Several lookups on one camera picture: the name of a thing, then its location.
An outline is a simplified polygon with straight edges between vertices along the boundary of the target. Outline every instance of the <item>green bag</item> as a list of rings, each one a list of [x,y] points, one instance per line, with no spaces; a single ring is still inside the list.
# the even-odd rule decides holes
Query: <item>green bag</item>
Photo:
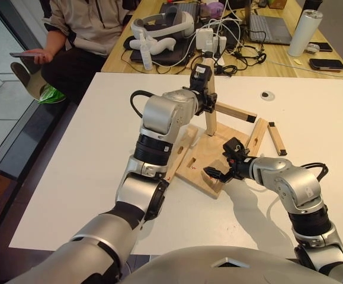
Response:
[[[47,84],[42,90],[39,104],[55,104],[56,102],[62,102],[65,99],[66,96],[63,93]]]

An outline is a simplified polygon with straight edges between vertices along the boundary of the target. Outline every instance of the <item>chair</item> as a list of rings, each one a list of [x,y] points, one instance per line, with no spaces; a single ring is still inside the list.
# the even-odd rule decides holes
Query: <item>chair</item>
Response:
[[[34,64],[33,59],[21,57],[21,63],[12,62],[11,69],[24,85],[28,93],[39,101],[43,88],[47,85],[41,75],[41,66]]]

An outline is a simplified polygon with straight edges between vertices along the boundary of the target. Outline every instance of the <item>beige jacket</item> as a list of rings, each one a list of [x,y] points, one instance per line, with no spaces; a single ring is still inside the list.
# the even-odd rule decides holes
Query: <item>beige jacket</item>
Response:
[[[60,30],[75,46],[107,56],[121,35],[128,10],[122,0],[50,0],[46,28]]]

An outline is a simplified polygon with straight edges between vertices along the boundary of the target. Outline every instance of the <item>white table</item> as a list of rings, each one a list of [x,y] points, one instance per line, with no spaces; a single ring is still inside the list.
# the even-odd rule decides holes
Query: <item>white table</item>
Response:
[[[91,218],[111,209],[134,152],[140,118],[129,104],[138,89],[156,94],[188,85],[188,76],[98,73],[56,149],[11,241],[11,247],[56,250]],[[262,91],[275,100],[262,100]],[[219,101],[275,121],[295,165],[324,162],[322,194],[343,240],[343,80],[216,78]],[[136,103],[141,108],[145,99]],[[250,134],[254,124],[218,114]],[[204,116],[192,123],[204,127]],[[277,157],[266,132],[260,152]],[[145,224],[134,254],[200,245],[258,248],[294,257],[296,242],[276,194],[234,180],[217,200],[175,178],[161,215]]]

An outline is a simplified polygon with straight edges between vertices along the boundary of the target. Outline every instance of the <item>wooden table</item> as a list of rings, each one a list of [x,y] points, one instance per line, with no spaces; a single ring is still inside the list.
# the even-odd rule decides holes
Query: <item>wooden table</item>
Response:
[[[136,18],[144,18],[145,16],[157,14],[159,12],[159,9],[164,3],[163,0],[142,0],[140,5],[138,6],[137,10],[134,12],[132,20],[129,22],[129,24],[124,29],[121,37],[119,38],[116,46],[113,48],[110,56],[108,57],[106,63],[102,67],[102,72],[118,72],[118,73],[137,73],[133,68],[131,68],[127,63],[123,62],[121,60],[121,55],[124,52],[123,43],[127,37],[132,36],[132,31],[130,30],[130,23],[136,19]],[[296,0],[288,0],[287,5],[283,10],[279,9],[269,9],[269,8],[263,8],[263,9],[257,9],[257,12],[259,15],[266,15],[266,16],[272,16],[272,17],[282,17],[284,18],[288,30],[291,34],[294,33],[295,26],[297,24],[297,20],[299,18],[299,15],[301,13],[302,9],[296,2]],[[240,18],[244,18],[243,10],[238,10],[237,15]],[[327,39],[323,36],[323,34],[320,31],[315,32],[315,35],[312,38],[312,41],[327,41]],[[259,47],[259,44],[252,43],[253,46]],[[310,69],[308,61],[310,58],[320,58],[320,59],[340,59],[342,62],[343,60],[339,56],[339,54],[334,50],[333,52],[320,52],[316,55],[312,54],[303,54],[297,59],[301,63],[299,65],[294,61],[296,59],[295,57],[290,57],[287,54],[288,46],[281,46],[276,44],[265,44],[265,53],[267,54],[267,59],[272,60],[274,62],[292,65],[294,67],[303,67]],[[130,51],[127,51],[123,59],[125,61],[130,61]],[[253,55],[250,51],[246,51],[243,49],[244,55]],[[244,65],[239,60],[235,59],[233,56],[229,56],[227,54],[224,55],[225,64],[234,64],[238,68],[242,68]],[[143,68],[143,65],[140,63],[134,63],[130,62],[137,70],[141,70],[145,73],[156,73],[156,69],[153,68],[150,72],[145,71]],[[188,68],[181,72],[181,74],[190,74],[191,69],[189,68],[190,64],[188,65]],[[170,72],[168,74],[176,74],[178,71],[180,71],[182,67],[173,67],[171,68]],[[167,71],[166,68],[160,68],[160,72]],[[330,73],[334,75],[343,76],[343,71],[340,73]],[[335,79],[336,77],[318,74],[314,72],[310,72],[307,70],[300,70],[295,69],[291,67],[281,66],[278,64],[275,64],[271,61],[266,61],[263,64],[258,64],[256,66],[252,66],[247,68],[244,71],[238,71],[236,76],[271,76],[271,77],[301,77],[301,78],[330,78]]]

